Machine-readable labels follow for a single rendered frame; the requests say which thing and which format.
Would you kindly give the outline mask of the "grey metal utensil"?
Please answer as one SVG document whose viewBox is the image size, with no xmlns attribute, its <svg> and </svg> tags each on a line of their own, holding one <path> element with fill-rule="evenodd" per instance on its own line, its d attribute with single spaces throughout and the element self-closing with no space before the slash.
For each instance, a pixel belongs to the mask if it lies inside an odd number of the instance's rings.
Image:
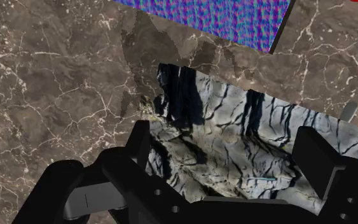
<svg viewBox="0 0 358 224">
<path fill-rule="evenodd" d="M 347 102 L 340 114 L 339 119 L 344 122 L 348 122 L 348 123 L 351 122 L 351 120 L 355 116 L 357 109 L 358 109 L 358 104 L 356 102 L 353 101 Z"/>
</svg>

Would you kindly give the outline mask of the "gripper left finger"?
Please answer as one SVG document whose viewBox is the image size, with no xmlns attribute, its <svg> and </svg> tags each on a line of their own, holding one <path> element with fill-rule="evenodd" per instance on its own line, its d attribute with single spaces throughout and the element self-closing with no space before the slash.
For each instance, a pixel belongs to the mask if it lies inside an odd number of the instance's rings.
<svg viewBox="0 0 358 224">
<path fill-rule="evenodd" d="M 149 151 L 149 122 L 138 120 L 124 147 L 103 150 L 93 164 L 50 164 L 11 224 L 86 224 L 99 211 L 117 224 L 191 224 L 189 202 L 146 173 Z"/>
</svg>

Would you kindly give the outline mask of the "grey black-veined flat slab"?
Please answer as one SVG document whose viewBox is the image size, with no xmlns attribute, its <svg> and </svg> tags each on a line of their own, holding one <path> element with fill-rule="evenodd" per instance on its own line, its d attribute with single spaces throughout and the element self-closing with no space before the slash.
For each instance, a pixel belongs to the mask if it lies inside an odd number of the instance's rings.
<svg viewBox="0 0 358 224">
<path fill-rule="evenodd" d="M 157 79 L 162 94 L 141 101 L 151 132 L 146 172 L 189 202 L 212 194 L 282 199 L 318 213 L 324 203 L 291 156 L 300 126 L 358 158 L 354 124 L 189 67 L 160 64 Z"/>
</svg>

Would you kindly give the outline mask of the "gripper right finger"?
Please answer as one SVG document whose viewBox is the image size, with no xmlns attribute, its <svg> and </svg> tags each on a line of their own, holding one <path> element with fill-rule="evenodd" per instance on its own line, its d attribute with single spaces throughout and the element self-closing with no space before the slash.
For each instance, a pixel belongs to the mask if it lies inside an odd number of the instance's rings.
<svg viewBox="0 0 358 224">
<path fill-rule="evenodd" d="M 314 224 L 358 224 L 358 158 L 340 155 L 307 126 L 298 128 L 292 158 L 325 202 Z"/>
</svg>

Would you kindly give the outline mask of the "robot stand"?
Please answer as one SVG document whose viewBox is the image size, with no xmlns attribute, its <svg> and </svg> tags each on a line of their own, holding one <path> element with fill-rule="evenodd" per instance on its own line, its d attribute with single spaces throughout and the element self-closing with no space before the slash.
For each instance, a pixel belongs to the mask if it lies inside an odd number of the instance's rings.
<svg viewBox="0 0 358 224">
<path fill-rule="evenodd" d="M 113 0 L 272 54 L 296 0 Z"/>
</svg>

